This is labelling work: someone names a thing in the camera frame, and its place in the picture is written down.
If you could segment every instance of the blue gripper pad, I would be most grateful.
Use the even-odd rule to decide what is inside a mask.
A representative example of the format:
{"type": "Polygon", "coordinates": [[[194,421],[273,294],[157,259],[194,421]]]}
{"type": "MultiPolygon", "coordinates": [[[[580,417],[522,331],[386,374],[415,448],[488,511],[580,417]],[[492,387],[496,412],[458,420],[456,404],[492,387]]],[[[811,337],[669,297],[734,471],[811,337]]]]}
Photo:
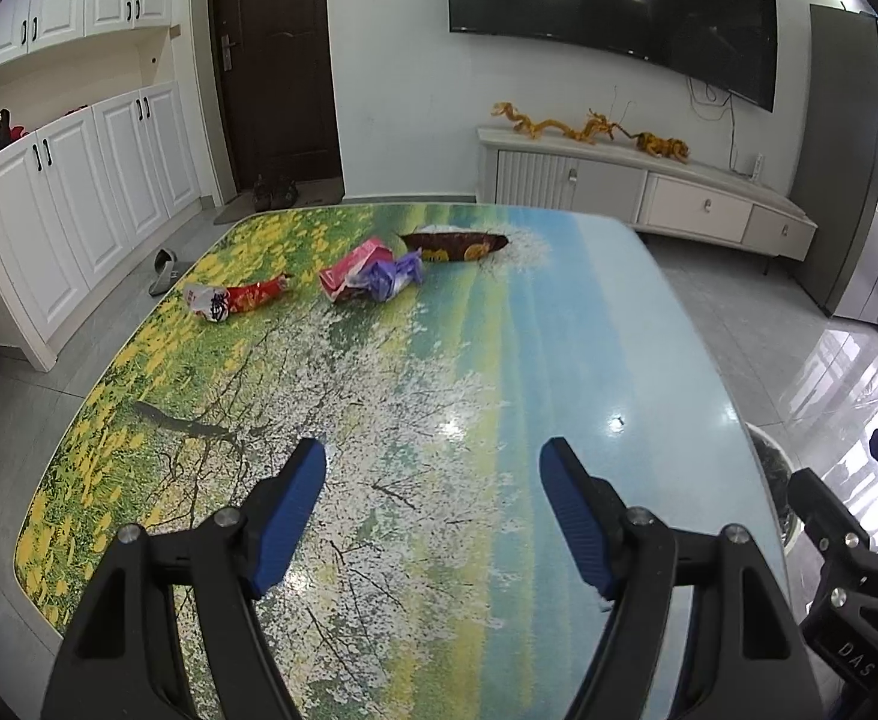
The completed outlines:
{"type": "Polygon", "coordinates": [[[612,598],[616,580],[608,538],[583,493],[592,480],[565,439],[543,445],[538,475],[582,579],[604,598],[612,598]]]}
{"type": "Polygon", "coordinates": [[[302,440],[277,480],[286,484],[272,515],[261,526],[258,566],[250,578],[259,597],[282,581],[292,562],[298,540],[325,485],[325,447],[317,440],[302,440]]]}

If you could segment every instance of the tv screen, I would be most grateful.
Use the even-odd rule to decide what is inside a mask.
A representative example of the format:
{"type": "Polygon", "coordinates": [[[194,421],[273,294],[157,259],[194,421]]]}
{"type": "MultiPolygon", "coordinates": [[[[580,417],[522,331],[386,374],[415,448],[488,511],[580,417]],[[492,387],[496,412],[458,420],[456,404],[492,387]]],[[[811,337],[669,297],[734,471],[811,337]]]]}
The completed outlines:
{"type": "Polygon", "coordinates": [[[453,32],[624,53],[772,110],[776,0],[448,0],[448,9],[453,32]]]}

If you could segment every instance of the tv stand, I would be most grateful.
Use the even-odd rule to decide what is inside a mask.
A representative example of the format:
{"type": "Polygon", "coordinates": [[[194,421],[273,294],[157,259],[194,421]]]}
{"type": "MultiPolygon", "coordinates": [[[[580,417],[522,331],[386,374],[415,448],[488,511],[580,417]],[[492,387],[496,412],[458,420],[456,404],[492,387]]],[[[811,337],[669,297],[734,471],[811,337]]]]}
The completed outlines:
{"type": "Polygon", "coordinates": [[[479,127],[476,199],[618,218],[637,232],[690,238],[802,261],[816,223],[787,197],[715,167],[682,164],[630,143],[532,140],[479,127]]]}

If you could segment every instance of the tv stand drawer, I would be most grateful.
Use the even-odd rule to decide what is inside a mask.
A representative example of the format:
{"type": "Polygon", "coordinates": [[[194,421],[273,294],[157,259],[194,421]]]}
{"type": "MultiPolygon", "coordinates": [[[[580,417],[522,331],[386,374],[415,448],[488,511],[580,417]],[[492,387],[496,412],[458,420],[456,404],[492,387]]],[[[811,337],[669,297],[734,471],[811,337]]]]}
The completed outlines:
{"type": "Polygon", "coordinates": [[[751,211],[751,202],[730,194],[660,177],[647,223],[738,243],[751,211]]]}

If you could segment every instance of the dark brown door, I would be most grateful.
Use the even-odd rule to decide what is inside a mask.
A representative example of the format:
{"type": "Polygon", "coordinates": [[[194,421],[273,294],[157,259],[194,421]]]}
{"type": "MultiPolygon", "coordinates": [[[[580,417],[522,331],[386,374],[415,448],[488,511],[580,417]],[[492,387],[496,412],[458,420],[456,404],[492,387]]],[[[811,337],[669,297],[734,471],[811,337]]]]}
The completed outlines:
{"type": "Polygon", "coordinates": [[[325,0],[212,0],[212,14],[239,188],[341,175],[325,0]]]}

